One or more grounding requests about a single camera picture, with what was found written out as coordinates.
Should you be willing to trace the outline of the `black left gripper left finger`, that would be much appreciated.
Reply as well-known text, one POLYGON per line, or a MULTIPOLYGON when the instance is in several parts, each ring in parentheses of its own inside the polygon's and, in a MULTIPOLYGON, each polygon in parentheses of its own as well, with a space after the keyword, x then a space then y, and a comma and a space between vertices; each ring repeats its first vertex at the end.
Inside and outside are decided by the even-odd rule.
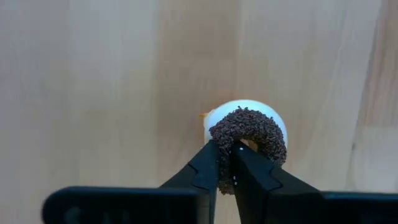
POLYGON ((191 190, 197 194, 198 224, 214 224, 219 158, 219 148, 210 140, 179 172, 161 185, 162 188, 191 190))

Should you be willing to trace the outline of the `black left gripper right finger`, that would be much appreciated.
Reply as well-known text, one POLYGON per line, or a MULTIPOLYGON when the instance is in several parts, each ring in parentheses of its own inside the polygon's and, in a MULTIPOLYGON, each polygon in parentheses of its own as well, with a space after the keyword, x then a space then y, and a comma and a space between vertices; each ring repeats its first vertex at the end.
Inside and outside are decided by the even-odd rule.
POLYGON ((241 224, 317 224, 323 197, 316 188, 243 143, 231 149, 230 171, 241 224))

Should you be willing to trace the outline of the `small chocolate sprinkled white donut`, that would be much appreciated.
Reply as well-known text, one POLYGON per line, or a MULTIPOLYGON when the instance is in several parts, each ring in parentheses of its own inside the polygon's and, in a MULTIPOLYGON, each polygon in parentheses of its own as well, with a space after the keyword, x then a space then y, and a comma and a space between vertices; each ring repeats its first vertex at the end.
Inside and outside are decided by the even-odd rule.
POLYGON ((270 106, 255 100, 233 100, 203 115, 204 141, 214 140, 220 148, 218 188, 234 194, 230 174, 232 145, 243 142, 281 167, 287 159, 288 135, 283 119, 270 106))

